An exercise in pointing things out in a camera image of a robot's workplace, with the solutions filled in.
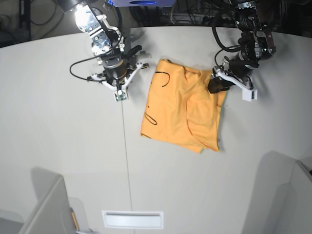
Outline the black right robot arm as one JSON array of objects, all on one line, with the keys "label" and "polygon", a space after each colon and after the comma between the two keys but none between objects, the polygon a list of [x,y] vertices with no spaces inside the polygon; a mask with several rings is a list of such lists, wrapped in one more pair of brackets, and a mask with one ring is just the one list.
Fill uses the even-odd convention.
[{"label": "black right robot arm", "polygon": [[[112,26],[105,14],[95,13],[92,6],[86,0],[59,0],[58,4],[64,13],[74,11],[75,22],[78,29],[92,40],[92,52],[94,57],[73,63],[70,74],[87,82],[97,82],[111,89],[118,96],[126,92],[135,74],[148,64],[131,64],[130,59],[142,50],[137,45],[127,52],[125,51],[125,37],[123,35],[122,17],[118,13],[119,26]],[[75,75],[72,68],[83,62],[97,59],[104,71],[100,74],[93,73],[87,78]]]}]

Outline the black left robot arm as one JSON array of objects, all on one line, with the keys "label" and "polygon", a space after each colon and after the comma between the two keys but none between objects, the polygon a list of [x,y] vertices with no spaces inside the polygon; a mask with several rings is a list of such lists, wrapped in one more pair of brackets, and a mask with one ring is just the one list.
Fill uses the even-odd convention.
[{"label": "black left robot arm", "polygon": [[[223,15],[232,16],[241,31],[237,45],[225,46],[218,36],[216,27]],[[243,100],[257,99],[252,72],[259,67],[260,60],[270,59],[276,52],[272,36],[274,25],[272,0],[232,0],[227,8],[216,13],[212,23],[214,39],[221,51],[235,56],[224,57],[222,64],[215,65],[208,83],[210,93],[228,91],[237,86],[242,90]]]}]

